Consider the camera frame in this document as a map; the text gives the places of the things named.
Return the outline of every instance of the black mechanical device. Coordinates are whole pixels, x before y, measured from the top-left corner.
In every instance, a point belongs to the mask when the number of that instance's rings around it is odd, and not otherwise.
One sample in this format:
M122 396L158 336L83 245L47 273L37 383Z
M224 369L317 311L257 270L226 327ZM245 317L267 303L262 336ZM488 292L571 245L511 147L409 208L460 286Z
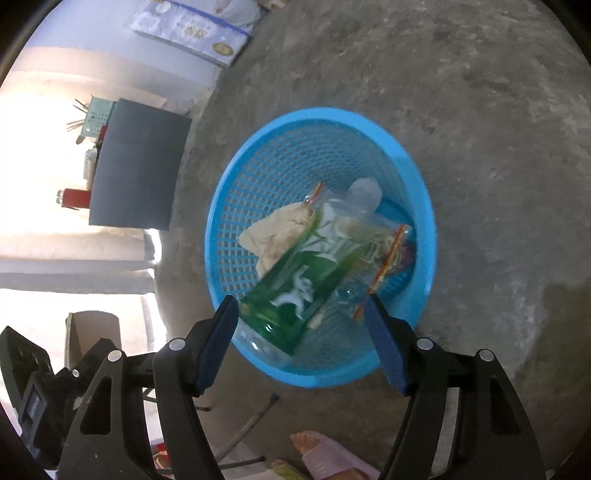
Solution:
M365 322L389 383L409 396L384 480L426 480L436 453L447 389L460 390L456 433L441 480L543 480L527 415L495 355L443 350L417 338L367 299ZM177 480L222 480L193 403L217 375L238 322L227 296L213 318L159 352L127 357L102 339L72 371L54 375L47 353L11 329L0 336L0 366L23 429L0 411L0 478L152 480L143 389L155 388L164 441Z

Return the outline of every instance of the basket rim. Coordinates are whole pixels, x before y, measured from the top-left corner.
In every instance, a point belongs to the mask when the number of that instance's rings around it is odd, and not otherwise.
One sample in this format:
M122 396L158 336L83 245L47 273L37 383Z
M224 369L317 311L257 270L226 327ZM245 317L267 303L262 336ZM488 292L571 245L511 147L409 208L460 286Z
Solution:
M414 327L427 302L436 268L437 232L429 193L411 157L392 135L364 116L338 108L307 108L288 113L273 120L254 133L236 152L226 167L213 195L204 238L205 273L213 306L217 308L225 297L225 294L215 287L216 284L219 284L219 274L217 273L217 264L212 264L212 259L216 256L215 249L217 248L217 231L214 231L213 228L219 223L219 217L222 214L224 202L221 200L225 200L242 166L248 162L252 153L254 153L253 150L258 149L262 140L286 125L309 120L334 122L355 129L366 136L392 161L402 182L406 185L410 203L410 211L407 211L407 213L413 219L417 234L417 259L413 277L405 290L399 295L399 298L405 298L406 302L399 301L399 305L394 312L388 306L387 308L390 314L405 319ZM232 339L232 342L238 351L259 370L276 380L296 387L336 387L344 385L364 377L376 370L380 365L377 352L372 350L350 364L304 375L283 371L269 365L246 349L236 339Z

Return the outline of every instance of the white plastic bag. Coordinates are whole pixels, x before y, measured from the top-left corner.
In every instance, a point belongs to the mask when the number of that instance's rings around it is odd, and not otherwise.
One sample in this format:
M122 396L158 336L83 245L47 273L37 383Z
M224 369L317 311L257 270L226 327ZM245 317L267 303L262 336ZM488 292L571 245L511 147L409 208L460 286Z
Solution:
M256 22L261 18L261 7L256 0L230 0L230 3L218 0L218 9L220 7L223 10L217 14L219 18L248 33L252 32Z

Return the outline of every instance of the red thermos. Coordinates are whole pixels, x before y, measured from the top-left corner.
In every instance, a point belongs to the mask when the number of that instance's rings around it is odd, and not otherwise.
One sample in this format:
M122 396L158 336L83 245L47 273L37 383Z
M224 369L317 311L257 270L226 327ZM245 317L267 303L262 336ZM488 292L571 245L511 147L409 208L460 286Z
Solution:
M90 190L58 190L56 202L67 208L90 208Z

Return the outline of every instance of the gold oval emblem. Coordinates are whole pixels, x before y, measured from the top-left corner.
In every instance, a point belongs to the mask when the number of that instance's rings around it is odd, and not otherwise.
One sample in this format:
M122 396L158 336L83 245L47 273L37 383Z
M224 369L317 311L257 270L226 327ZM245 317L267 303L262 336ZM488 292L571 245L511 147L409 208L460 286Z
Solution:
M223 42L214 43L213 49L216 51L216 53L219 53L220 55L224 55L225 57L229 57L231 55L234 55L233 48L230 45L228 45L227 43L223 43Z

